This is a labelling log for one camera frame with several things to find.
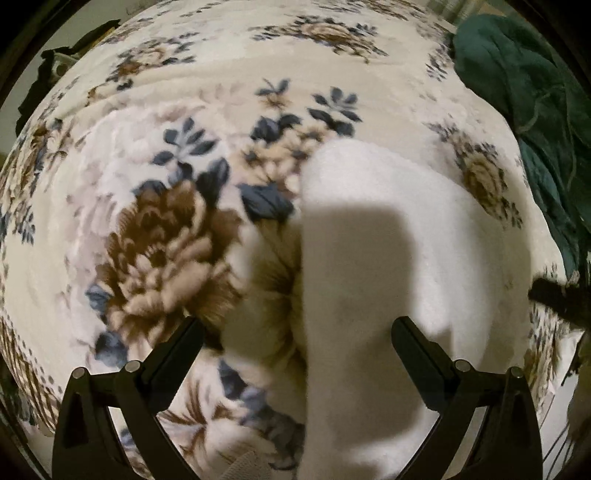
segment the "black plastic mount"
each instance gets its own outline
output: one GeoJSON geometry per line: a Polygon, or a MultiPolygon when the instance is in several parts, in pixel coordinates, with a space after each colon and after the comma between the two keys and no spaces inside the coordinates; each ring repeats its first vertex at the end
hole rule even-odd
{"type": "MultiPolygon", "coordinates": [[[[204,330],[186,319],[145,362],[121,371],[72,372],[53,449],[54,480],[141,480],[127,460],[109,407],[121,409],[134,442],[156,480],[199,480],[170,442],[155,415],[167,409],[203,344],[204,330]]],[[[440,480],[472,416],[488,407],[463,470],[453,480],[541,480],[542,450],[535,409],[523,372],[479,372],[452,360],[412,320],[392,325],[392,344],[437,423],[398,480],[440,480]]]]}
{"type": "Polygon", "coordinates": [[[485,418],[464,468],[452,480],[543,478],[540,431],[521,369],[499,375],[479,372],[465,360],[452,362],[408,317],[392,325],[392,345],[425,405],[440,413],[398,480],[442,479],[478,407],[488,407],[485,418]]]}
{"type": "Polygon", "coordinates": [[[127,460],[109,407],[121,409],[153,477],[199,480],[155,418],[166,410],[203,345],[203,326],[186,319],[145,362],[90,375],[76,368],[64,393],[53,447],[56,480],[142,480],[127,460]]]}

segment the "green fabric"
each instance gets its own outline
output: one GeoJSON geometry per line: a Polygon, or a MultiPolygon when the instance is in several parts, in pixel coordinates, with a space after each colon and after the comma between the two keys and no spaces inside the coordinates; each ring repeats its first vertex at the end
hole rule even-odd
{"type": "Polygon", "coordinates": [[[470,17],[453,39],[455,69],[513,130],[536,204],[570,276],[591,235],[591,100],[525,22],[470,17]]]}

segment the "floral blanket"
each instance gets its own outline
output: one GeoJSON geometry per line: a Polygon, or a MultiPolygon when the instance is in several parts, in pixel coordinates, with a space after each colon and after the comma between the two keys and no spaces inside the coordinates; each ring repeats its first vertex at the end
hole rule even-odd
{"type": "MultiPolygon", "coordinates": [[[[39,428],[54,431],[75,367],[144,359],[191,315],[206,347],[162,425],[203,479],[250,450],[291,478],[306,422],[300,171],[330,139],[452,179],[527,245],[530,279],[564,279],[515,138],[455,75],[447,35],[404,0],[167,0],[67,72],[0,174],[0,352],[39,428]],[[237,306],[268,319],[249,364],[227,349],[237,306]]],[[[579,334],[537,305],[522,321],[542,415],[579,334]]]]}

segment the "metal pin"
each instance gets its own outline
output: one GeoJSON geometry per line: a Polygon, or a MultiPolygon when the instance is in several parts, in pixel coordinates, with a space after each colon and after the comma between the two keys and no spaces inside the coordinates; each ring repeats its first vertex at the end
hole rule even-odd
{"type": "Polygon", "coordinates": [[[454,365],[456,366],[456,369],[458,369],[460,372],[469,372],[472,369],[470,362],[468,362],[467,360],[456,360],[454,365]]]}
{"type": "Polygon", "coordinates": [[[84,367],[78,367],[78,368],[76,368],[76,369],[75,369],[75,370],[72,372],[72,376],[73,376],[75,379],[78,379],[78,378],[82,378],[82,377],[84,377],[85,373],[86,373],[86,368],[84,368],[84,367]]]}
{"type": "Polygon", "coordinates": [[[125,364],[125,371],[132,374],[133,372],[137,372],[141,366],[142,364],[139,362],[139,360],[132,360],[131,362],[127,362],[125,364]]]}
{"type": "Polygon", "coordinates": [[[519,367],[511,367],[511,375],[515,378],[521,378],[523,377],[523,370],[519,367]]]}

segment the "brown flower pattern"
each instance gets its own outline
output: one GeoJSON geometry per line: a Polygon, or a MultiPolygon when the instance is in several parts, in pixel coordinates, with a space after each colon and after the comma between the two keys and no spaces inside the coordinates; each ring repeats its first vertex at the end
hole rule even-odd
{"type": "Polygon", "coordinates": [[[141,192],[106,241],[108,262],[96,267],[97,284],[111,296],[108,326],[126,343],[144,336],[152,346],[187,314],[218,333],[241,297],[224,259],[240,224],[232,210],[208,209],[188,180],[141,192]]]}
{"type": "Polygon", "coordinates": [[[369,63],[372,56],[387,56],[388,54],[375,45],[376,28],[357,24],[348,27],[332,18],[318,16],[299,16],[288,25],[269,25],[256,27],[260,33],[253,36],[254,40],[269,40],[271,38],[289,36],[308,38],[316,43],[332,47],[335,53],[362,57],[369,63]]]}
{"type": "Polygon", "coordinates": [[[462,172],[462,183],[482,208],[503,224],[521,228],[523,219],[515,205],[506,198],[505,171],[498,166],[499,153],[494,145],[474,142],[455,125],[429,124],[441,141],[450,144],[462,172]]]}

